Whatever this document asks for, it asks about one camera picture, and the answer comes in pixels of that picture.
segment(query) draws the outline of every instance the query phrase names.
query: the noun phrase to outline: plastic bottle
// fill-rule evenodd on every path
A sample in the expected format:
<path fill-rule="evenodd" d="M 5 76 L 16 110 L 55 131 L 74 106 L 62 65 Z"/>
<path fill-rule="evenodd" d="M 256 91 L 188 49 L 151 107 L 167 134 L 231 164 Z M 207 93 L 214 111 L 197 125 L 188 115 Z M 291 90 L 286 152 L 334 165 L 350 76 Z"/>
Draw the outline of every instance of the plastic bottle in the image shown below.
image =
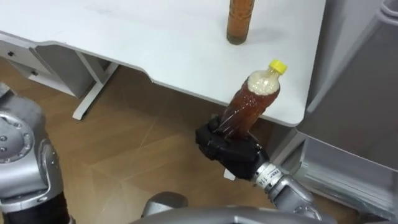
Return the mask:
<path fill-rule="evenodd" d="M 287 66 L 280 60 L 273 60 L 268 70 L 253 72 L 235 93 L 217 131 L 224 137 L 245 138 L 258 117 L 278 97 L 278 78 L 286 69 Z"/>
<path fill-rule="evenodd" d="M 231 44 L 242 44 L 249 32 L 254 0 L 230 0 L 226 38 Z"/>

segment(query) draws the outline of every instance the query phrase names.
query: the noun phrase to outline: gray cabinet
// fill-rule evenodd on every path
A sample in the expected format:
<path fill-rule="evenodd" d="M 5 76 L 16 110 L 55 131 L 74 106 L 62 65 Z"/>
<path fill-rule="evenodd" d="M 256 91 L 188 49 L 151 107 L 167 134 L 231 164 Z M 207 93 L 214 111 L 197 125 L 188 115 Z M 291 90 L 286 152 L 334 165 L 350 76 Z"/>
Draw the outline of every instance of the gray cabinet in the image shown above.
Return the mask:
<path fill-rule="evenodd" d="M 0 34 L 0 57 L 24 77 L 77 98 L 94 82 L 76 52 L 61 46 L 38 46 Z"/>
<path fill-rule="evenodd" d="M 353 7 L 366 4 L 374 7 L 368 0 Z M 353 29 L 363 26 L 361 33 L 338 55 L 340 63 L 314 92 L 303 122 L 294 129 L 278 127 L 268 147 L 272 159 L 308 188 L 396 222 L 398 1 L 384 1 L 369 12 L 367 23 L 345 18 Z M 328 43 L 344 36 L 335 35 Z M 315 71 L 328 71 L 327 60 L 317 60 Z"/>

